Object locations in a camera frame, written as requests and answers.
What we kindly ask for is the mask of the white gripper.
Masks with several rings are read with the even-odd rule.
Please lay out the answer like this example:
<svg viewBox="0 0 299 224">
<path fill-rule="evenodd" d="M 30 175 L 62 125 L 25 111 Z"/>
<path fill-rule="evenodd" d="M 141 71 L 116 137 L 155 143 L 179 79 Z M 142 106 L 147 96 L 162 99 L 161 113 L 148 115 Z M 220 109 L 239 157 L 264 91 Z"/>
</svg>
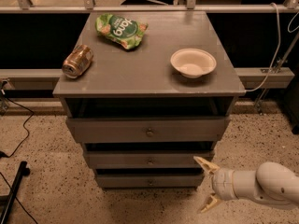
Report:
<svg viewBox="0 0 299 224">
<path fill-rule="evenodd" d="M 198 214 L 211 210 L 222 203 L 222 200 L 230 201 L 237 199 L 233 183 L 234 170 L 220 168 L 217 164 L 207 161 L 202 157 L 194 156 L 193 159 L 201 166 L 206 174 L 213 175 L 212 188 L 215 192 L 205 198 L 205 201 L 197 210 Z"/>
</svg>

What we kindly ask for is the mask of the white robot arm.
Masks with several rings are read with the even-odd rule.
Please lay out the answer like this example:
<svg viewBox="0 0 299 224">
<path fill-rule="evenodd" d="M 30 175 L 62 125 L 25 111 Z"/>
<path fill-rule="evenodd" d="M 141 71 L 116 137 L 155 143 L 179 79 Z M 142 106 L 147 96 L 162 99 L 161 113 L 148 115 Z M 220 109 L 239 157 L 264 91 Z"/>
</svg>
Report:
<svg viewBox="0 0 299 224">
<path fill-rule="evenodd" d="M 220 168 L 202 157 L 193 159 L 206 175 L 211 176 L 213 192 L 206 198 L 200 213 L 205 213 L 223 201 L 238 199 L 276 209 L 292 210 L 299 207 L 299 176 L 276 162 L 265 162 L 255 171 Z"/>
</svg>

